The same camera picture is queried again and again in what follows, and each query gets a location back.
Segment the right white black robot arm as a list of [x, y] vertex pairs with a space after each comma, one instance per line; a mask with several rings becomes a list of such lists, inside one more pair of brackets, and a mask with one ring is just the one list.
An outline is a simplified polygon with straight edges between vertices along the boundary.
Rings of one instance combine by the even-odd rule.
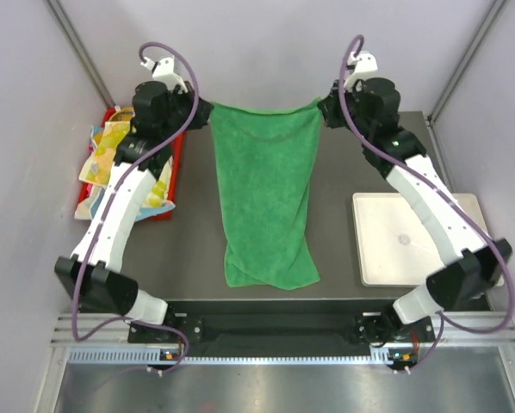
[[401, 341], [416, 322], [475, 299], [500, 281], [514, 288], [507, 263], [512, 247], [492, 239], [460, 207], [438, 177], [419, 138], [400, 125], [400, 93], [382, 77], [339, 80], [318, 107], [330, 128], [346, 127], [360, 139], [363, 155], [411, 207], [429, 233], [443, 267], [382, 311], [386, 334]]

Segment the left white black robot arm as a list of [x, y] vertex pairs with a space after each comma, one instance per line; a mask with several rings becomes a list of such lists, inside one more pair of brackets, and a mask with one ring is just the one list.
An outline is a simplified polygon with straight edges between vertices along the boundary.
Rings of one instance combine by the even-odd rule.
[[134, 116], [116, 149], [96, 215], [74, 251], [54, 266], [74, 306], [90, 305], [147, 324], [162, 342], [176, 334], [177, 320], [167, 314], [167, 303], [121, 274], [122, 259], [140, 209], [171, 158], [172, 141], [206, 126], [211, 108], [194, 81], [175, 87], [149, 81], [136, 87]]

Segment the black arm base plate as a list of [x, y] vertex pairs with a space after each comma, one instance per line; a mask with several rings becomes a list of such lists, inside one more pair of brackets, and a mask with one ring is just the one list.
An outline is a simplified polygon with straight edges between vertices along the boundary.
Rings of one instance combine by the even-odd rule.
[[163, 324], [181, 330], [192, 355], [361, 354], [376, 342], [433, 340], [429, 318], [390, 329], [388, 299], [174, 300]]

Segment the green microfiber towel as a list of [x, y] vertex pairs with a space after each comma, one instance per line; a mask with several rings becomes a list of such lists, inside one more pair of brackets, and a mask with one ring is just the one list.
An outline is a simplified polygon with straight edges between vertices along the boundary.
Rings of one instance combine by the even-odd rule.
[[306, 240], [321, 114], [216, 103], [210, 115], [230, 287], [286, 291], [320, 281]]

